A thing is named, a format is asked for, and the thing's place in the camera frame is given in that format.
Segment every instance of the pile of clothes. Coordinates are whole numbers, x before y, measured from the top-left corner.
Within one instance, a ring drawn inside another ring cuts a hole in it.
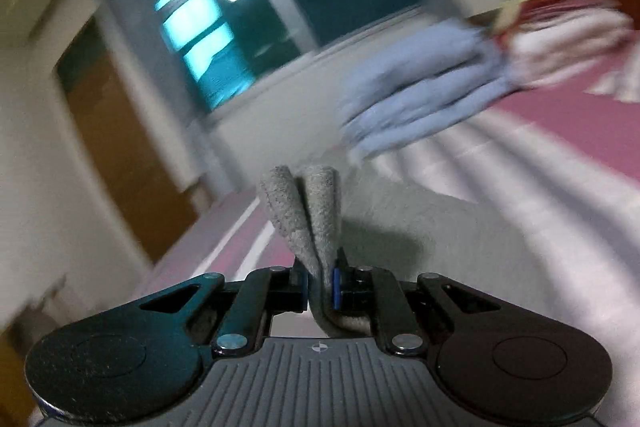
[[[466,120],[513,90],[497,45],[482,30],[447,20],[351,73],[338,123],[345,142],[370,156]]]
[[[628,44],[633,28],[631,17],[612,0],[525,0],[498,39],[514,81],[532,88],[587,70]]]

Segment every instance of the ribbed gray plate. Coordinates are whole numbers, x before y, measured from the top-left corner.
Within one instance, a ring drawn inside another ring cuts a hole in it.
[[[137,425],[495,426],[455,405],[423,364],[385,355],[373,339],[267,339],[254,355],[216,362],[188,399]]]

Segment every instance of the crosshair logo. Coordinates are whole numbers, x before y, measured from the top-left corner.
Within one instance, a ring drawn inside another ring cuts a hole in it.
[[[317,344],[311,346],[311,349],[313,349],[316,353],[322,353],[329,349],[329,346],[327,346],[325,343],[318,342]]]

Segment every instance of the triangular cutout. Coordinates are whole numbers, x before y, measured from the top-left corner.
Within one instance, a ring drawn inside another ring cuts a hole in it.
[[[191,297],[196,295],[198,288],[199,286],[197,284],[185,286],[175,292],[169,293],[169,295],[163,295],[162,297],[140,305],[140,309],[150,312],[177,313],[191,300]]]
[[[446,284],[443,286],[443,289],[463,313],[475,314],[495,312],[500,309],[500,306],[497,304],[475,296],[462,288]]]

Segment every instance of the blue towel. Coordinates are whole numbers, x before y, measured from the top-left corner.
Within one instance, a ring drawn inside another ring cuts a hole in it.
[[[347,79],[338,102],[338,123],[347,124],[399,89],[473,60],[482,42],[479,29],[455,19],[396,42]]]
[[[404,147],[472,117],[513,90],[508,78],[502,76],[424,118],[371,133],[357,142],[354,149],[362,156],[371,156]]]
[[[369,134],[424,118],[495,80],[502,68],[503,60],[497,47],[489,41],[481,42],[472,60],[375,103],[346,123],[342,133],[348,142],[357,143]]]

